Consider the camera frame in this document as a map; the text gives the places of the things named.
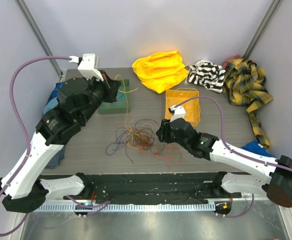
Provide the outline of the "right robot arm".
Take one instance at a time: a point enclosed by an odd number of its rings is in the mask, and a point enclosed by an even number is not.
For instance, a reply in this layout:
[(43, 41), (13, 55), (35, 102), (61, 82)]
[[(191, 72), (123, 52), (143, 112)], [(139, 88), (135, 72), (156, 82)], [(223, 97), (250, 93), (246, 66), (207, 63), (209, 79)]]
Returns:
[(183, 118), (164, 119), (156, 135), (162, 143), (177, 143), (199, 159), (233, 166), (245, 174), (222, 173), (212, 184), (212, 193), (248, 193), (267, 197), (273, 203), (292, 207), (292, 159), (267, 157), (223, 143), (218, 137), (197, 132)]

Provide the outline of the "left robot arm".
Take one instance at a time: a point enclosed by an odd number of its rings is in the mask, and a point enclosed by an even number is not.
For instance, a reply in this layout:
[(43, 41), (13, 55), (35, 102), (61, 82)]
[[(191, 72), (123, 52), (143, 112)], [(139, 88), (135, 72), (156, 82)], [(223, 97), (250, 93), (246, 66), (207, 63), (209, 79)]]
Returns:
[(45, 201), (76, 196), (88, 199), (94, 186), (81, 172), (70, 177), (40, 179), (49, 161), (62, 155), (69, 140), (81, 131), (102, 103), (113, 103), (121, 86), (105, 71), (101, 79), (77, 77), (67, 80), (58, 89), (57, 105), (47, 111), (36, 126), (36, 131), (14, 168), (0, 178), (0, 192), (4, 208), (9, 212), (31, 213)]

